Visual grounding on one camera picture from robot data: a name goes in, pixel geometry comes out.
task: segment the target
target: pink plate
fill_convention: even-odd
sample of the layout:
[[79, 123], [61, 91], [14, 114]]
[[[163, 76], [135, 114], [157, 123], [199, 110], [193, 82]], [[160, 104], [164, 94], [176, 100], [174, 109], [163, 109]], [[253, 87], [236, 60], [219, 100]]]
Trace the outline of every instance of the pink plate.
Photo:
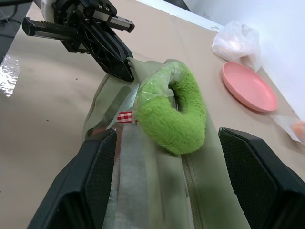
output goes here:
[[271, 87], [250, 68], [227, 62], [223, 67], [223, 81], [232, 95], [251, 109], [259, 112], [277, 109], [277, 98]]

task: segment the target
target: green fuzzy toy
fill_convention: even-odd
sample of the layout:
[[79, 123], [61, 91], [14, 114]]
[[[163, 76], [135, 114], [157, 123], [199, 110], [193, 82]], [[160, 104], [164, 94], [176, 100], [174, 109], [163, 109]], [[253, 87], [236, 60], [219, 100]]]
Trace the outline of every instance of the green fuzzy toy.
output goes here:
[[[171, 106], [168, 96], [173, 92], [169, 87], [180, 111]], [[165, 63], [142, 83], [136, 111], [144, 131], [176, 155], [191, 153], [204, 143], [205, 104], [194, 75], [181, 62]]]

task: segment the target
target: plastic packaging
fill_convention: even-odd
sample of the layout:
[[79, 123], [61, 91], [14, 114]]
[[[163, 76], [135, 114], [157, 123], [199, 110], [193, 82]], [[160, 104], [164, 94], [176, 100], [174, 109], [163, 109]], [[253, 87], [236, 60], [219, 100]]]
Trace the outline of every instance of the plastic packaging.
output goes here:
[[290, 135], [292, 140], [305, 143], [305, 122], [282, 115], [272, 116], [272, 118]]
[[20, 66], [18, 60], [11, 56], [5, 56], [0, 66], [0, 90], [7, 97], [11, 97], [18, 79]]
[[212, 51], [227, 61], [242, 63], [254, 71], [260, 65], [258, 31], [233, 20], [215, 36]]
[[132, 119], [136, 119], [139, 107], [148, 100], [157, 96], [173, 97], [173, 91], [169, 88], [171, 83], [181, 80], [186, 74], [184, 64], [167, 60], [151, 77], [145, 79], [137, 93], [132, 110]]

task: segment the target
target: plastic bag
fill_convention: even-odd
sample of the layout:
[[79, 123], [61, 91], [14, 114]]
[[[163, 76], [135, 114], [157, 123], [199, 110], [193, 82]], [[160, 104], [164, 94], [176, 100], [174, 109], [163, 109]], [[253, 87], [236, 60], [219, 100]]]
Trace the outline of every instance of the plastic bag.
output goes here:
[[133, 104], [132, 120], [136, 120], [139, 107], [148, 100], [157, 96], [166, 96], [171, 101], [174, 93], [169, 85], [179, 81], [186, 74], [185, 65], [182, 62], [168, 59], [164, 65], [157, 69], [152, 76], [145, 79], [137, 93]]
[[258, 31], [233, 20], [215, 36], [212, 51], [227, 61], [244, 64], [254, 71], [260, 65]]
[[274, 121], [297, 142], [305, 143], [305, 122], [297, 118], [276, 115]]

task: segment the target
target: tabletop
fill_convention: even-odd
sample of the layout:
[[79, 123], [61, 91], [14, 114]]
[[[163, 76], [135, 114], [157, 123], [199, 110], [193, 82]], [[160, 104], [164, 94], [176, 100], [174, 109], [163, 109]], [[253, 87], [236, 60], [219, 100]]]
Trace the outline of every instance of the tabletop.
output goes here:
[[[112, 0], [119, 16], [135, 24], [117, 31], [135, 59], [174, 58], [194, 72], [213, 124], [261, 137], [280, 159], [305, 179], [304, 147], [280, 129], [270, 115], [296, 116], [274, 89], [279, 108], [259, 114], [236, 101], [221, 80], [223, 60], [211, 51], [207, 30], [134, 0]], [[28, 16], [42, 20], [36, 5]], [[28, 37], [19, 30], [8, 56], [18, 66], [12, 94], [0, 92], [0, 228], [26, 228], [59, 171], [82, 144], [82, 127], [105, 72], [86, 54], [68, 53], [60, 41]]]

